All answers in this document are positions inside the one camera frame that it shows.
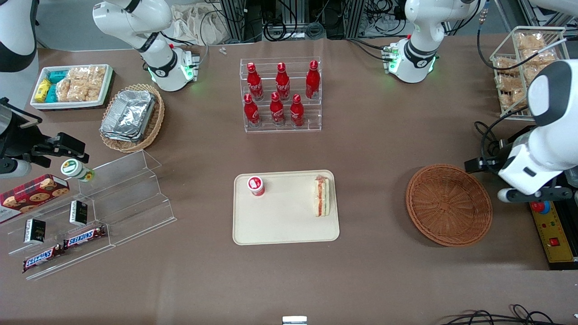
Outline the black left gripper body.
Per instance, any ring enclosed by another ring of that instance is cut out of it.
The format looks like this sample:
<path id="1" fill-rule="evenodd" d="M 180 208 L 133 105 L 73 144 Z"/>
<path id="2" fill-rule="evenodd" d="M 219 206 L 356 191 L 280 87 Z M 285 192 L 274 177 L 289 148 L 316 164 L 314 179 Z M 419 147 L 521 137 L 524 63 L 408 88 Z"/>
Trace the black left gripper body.
<path id="1" fill-rule="evenodd" d="M 484 167 L 489 172 L 497 175 L 504 167 L 504 164 L 506 164 L 512 148 L 513 144 L 506 144 L 505 146 L 500 146 L 500 144 L 488 144 L 482 154 Z"/>

